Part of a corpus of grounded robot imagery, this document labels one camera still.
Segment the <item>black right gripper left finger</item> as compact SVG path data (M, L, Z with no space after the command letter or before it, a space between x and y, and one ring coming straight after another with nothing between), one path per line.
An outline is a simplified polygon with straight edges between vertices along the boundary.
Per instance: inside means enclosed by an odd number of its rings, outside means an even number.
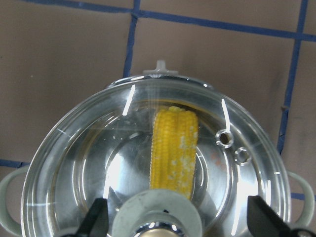
M109 230L108 204L96 198L77 230L78 237L106 237Z

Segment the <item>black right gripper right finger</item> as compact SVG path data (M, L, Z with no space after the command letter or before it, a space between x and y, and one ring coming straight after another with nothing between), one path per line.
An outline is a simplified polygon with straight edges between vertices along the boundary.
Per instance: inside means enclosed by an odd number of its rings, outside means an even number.
M260 196L247 198L247 227L253 237L291 237L290 227Z

